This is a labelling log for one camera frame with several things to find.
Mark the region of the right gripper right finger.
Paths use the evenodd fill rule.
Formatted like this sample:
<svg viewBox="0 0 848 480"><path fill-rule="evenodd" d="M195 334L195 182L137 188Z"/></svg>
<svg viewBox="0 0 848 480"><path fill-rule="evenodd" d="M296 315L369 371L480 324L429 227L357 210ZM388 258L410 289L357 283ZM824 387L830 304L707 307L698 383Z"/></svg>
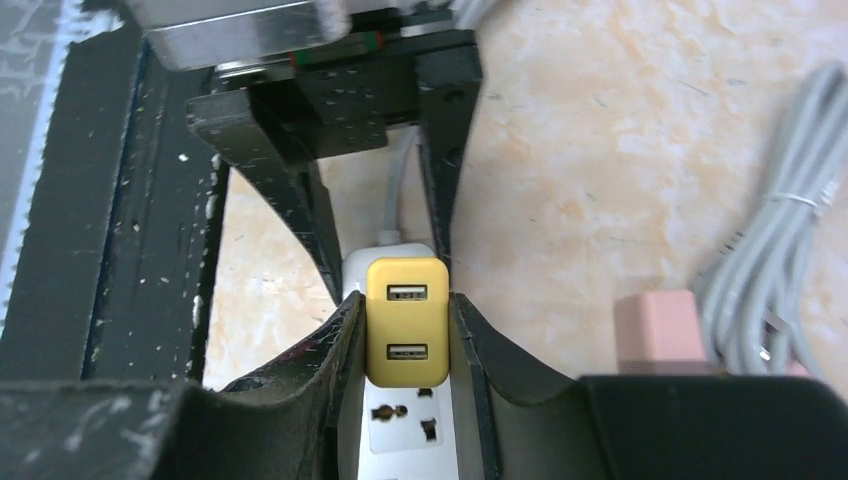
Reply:
<svg viewBox="0 0 848 480"><path fill-rule="evenodd" d="M463 479L843 479L847 407L801 377L569 378L449 304Z"/></svg>

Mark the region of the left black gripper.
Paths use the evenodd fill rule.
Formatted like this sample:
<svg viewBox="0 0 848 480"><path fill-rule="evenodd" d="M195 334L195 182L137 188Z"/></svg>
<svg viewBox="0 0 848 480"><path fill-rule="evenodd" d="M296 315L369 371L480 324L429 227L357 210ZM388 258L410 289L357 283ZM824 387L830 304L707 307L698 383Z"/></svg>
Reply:
<svg viewBox="0 0 848 480"><path fill-rule="evenodd" d="M476 35L451 30L361 38L365 53L281 69L190 99L189 130L260 194L304 247L340 304L341 251L317 159L382 148L390 129L420 128L419 165L436 255L452 265L451 225L483 70Z"/></svg>

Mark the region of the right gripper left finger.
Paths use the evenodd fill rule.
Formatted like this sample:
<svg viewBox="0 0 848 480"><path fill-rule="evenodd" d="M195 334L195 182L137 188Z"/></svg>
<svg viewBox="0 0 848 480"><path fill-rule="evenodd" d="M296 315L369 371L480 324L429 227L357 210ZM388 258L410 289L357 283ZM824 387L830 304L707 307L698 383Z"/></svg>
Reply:
<svg viewBox="0 0 848 480"><path fill-rule="evenodd" d="M187 380L1 386L5 479L353 479L364 388L362 294L256 370Z"/></svg>

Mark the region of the yellow USB charger plug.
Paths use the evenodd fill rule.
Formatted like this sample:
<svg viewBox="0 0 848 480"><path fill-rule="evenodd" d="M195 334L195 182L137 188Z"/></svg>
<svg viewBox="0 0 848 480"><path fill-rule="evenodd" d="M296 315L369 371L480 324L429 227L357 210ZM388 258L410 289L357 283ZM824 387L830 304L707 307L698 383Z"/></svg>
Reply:
<svg viewBox="0 0 848 480"><path fill-rule="evenodd" d="M449 272L436 257L382 257L366 271L366 374L380 388L448 377Z"/></svg>

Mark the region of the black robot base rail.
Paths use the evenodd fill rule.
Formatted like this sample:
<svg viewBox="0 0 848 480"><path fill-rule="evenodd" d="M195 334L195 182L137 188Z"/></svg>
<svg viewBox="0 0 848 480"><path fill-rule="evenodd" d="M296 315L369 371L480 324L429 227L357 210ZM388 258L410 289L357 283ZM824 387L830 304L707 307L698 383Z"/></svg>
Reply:
<svg viewBox="0 0 848 480"><path fill-rule="evenodd" d="M228 168L120 1L1 5L1 376L200 380Z"/></svg>

